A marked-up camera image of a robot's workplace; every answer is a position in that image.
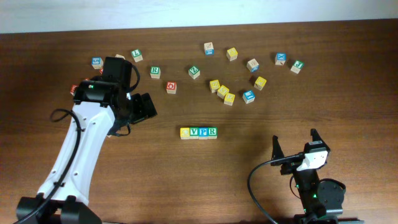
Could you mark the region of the green V letter block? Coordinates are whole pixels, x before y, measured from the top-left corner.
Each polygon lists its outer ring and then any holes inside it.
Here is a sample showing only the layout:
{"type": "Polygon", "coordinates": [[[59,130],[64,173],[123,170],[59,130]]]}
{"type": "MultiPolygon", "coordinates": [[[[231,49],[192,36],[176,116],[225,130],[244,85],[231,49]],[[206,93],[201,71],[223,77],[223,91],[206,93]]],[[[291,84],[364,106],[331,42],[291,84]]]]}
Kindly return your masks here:
{"type": "Polygon", "coordinates": [[[198,127],[190,127],[190,139],[198,139],[199,138],[199,128],[198,127]]]}

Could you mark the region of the yellow C letter block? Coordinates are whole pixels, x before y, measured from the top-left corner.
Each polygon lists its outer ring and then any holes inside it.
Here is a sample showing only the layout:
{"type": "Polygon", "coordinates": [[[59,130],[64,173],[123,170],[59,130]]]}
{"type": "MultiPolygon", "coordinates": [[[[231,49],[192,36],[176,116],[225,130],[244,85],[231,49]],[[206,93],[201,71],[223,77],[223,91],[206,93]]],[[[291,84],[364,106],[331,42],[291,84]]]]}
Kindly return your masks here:
{"type": "Polygon", "coordinates": [[[180,128],[180,139],[190,139],[190,128],[180,128]]]}

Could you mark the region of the blue P letter block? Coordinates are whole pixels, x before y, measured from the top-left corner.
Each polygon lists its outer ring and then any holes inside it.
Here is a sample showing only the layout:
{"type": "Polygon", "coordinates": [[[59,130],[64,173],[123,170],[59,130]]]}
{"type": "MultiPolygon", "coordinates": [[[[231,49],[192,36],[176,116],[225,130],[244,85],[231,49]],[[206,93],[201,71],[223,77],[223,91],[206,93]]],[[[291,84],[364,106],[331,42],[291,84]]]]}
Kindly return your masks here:
{"type": "Polygon", "coordinates": [[[208,128],[200,127],[198,128],[198,138],[208,139],[208,128]]]}

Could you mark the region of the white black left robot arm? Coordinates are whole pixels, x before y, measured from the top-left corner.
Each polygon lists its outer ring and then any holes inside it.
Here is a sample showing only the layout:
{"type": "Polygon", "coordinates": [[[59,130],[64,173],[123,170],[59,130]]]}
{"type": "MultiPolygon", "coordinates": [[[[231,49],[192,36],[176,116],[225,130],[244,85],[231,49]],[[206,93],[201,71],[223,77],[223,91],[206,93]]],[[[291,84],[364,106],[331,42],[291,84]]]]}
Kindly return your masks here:
{"type": "Polygon", "coordinates": [[[108,136],[121,137],[122,128],[156,116],[150,94],[134,93],[131,62],[106,57],[100,76],[83,80],[75,89],[73,108],[56,109],[71,117],[70,127],[50,174],[35,197],[22,197],[18,223],[101,223],[89,209],[89,192],[96,161],[108,136]]]}

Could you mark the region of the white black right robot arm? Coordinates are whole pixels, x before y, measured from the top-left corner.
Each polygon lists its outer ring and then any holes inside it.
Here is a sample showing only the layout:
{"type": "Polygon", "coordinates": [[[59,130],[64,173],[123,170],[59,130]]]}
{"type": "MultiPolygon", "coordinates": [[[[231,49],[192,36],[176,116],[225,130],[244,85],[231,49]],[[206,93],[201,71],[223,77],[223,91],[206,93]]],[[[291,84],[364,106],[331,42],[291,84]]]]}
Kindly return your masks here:
{"type": "Polygon", "coordinates": [[[331,149],[316,129],[310,130],[312,140],[302,152],[285,156],[278,137],[272,137],[272,166],[280,167],[281,175],[291,175],[298,190],[304,214],[294,216],[296,223],[364,223],[358,218],[339,219],[343,213],[345,184],[334,179],[320,179],[317,170],[327,164],[331,149]]]}

